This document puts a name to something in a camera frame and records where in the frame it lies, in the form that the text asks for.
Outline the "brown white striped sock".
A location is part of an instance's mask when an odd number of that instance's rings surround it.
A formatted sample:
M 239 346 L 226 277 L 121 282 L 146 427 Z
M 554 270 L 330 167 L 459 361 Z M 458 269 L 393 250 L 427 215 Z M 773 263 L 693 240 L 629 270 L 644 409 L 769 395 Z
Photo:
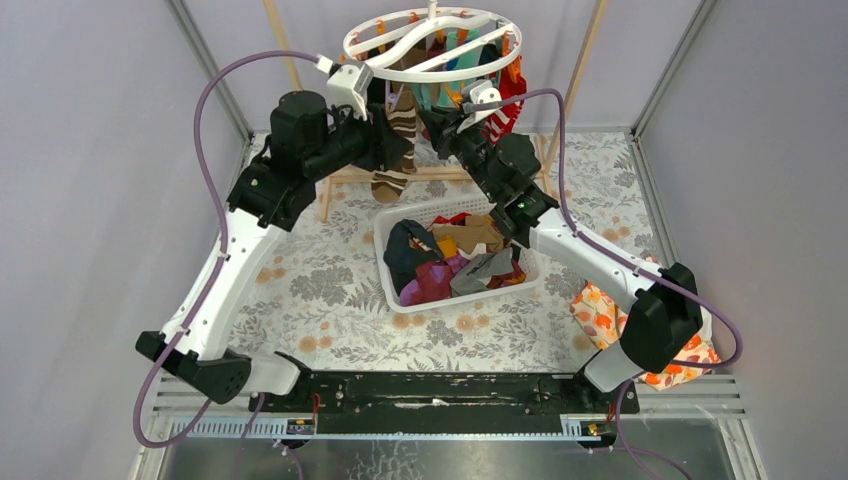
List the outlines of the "brown white striped sock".
M 415 97 L 407 87 L 400 87 L 396 102 L 385 106 L 391 138 L 388 164 L 373 174 L 371 193 L 381 203 L 396 202 L 405 192 L 409 177 L 417 172 L 414 144 L 417 139 L 417 110 Z

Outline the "purple clothes peg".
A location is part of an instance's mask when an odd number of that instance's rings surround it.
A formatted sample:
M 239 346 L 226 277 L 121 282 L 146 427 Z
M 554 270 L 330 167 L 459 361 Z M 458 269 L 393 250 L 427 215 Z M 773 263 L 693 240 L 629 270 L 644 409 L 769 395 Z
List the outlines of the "purple clothes peg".
M 385 83 L 384 98 L 385 107 L 387 111 L 393 111 L 396 108 L 398 102 L 400 101 L 403 95 L 403 92 L 403 84 L 399 84 L 397 87 L 395 87 L 391 82 Z

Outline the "white round clip hanger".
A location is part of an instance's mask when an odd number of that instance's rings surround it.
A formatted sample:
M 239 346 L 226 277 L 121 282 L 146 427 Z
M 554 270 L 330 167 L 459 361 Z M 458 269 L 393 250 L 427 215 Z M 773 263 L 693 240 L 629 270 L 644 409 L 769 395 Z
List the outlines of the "white round clip hanger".
M 458 29 L 478 29 L 480 35 L 448 51 L 447 33 Z M 523 46 L 518 24 L 504 15 L 431 1 L 424 8 L 382 14 L 353 27 L 342 40 L 342 56 L 365 62 L 375 77 L 384 80 L 441 84 L 496 74 L 521 56 Z M 476 67 L 443 69 L 450 60 L 476 49 L 480 49 Z

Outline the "maroon sock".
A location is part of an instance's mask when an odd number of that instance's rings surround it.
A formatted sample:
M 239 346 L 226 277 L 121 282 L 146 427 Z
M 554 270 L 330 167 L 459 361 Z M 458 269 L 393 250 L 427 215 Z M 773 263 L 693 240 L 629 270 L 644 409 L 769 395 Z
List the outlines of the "maroon sock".
M 457 257 L 428 261 L 419 265 L 415 277 L 399 293 L 401 306 L 415 306 L 446 300 L 452 297 L 451 279 L 469 263 L 461 255 Z

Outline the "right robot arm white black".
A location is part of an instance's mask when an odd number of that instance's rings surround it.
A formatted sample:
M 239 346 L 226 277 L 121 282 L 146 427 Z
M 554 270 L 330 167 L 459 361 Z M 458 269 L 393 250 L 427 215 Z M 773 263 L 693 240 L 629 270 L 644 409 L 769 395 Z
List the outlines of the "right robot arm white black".
M 643 372 L 662 372 L 703 327 L 692 271 L 663 268 L 628 254 L 563 214 L 534 180 L 541 164 L 531 140 L 507 134 L 490 143 L 481 125 L 457 109 L 421 113 L 433 149 L 455 157 L 493 204 L 496 228 L 521 246 L 559 260 L 606 293 L 628 315 L 623 333 L 592 357 L 573 386 L 575 402 L 597 412 L 613 390 Z

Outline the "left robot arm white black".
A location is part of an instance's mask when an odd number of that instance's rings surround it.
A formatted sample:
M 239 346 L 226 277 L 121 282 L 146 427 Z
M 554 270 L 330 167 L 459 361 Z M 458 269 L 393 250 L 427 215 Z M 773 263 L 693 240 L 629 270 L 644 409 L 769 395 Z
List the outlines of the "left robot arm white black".
M 262 149 L 226 199 L 225 230 L 184 305 L 160 331 L 142 332 L 135 349 L 214 403 L 253 390 L 296 411 L 309 401 L 308 381 L 283 355 L 230 348 L 237 313 L 270 254 L 316 200 L 318 182 L 348 165 L 380 170 L 398 162 L 409 144 L 392 129 L 383 104 L 371 103 L 359 116 L 313 91 L 283 95 L 270 120 Z

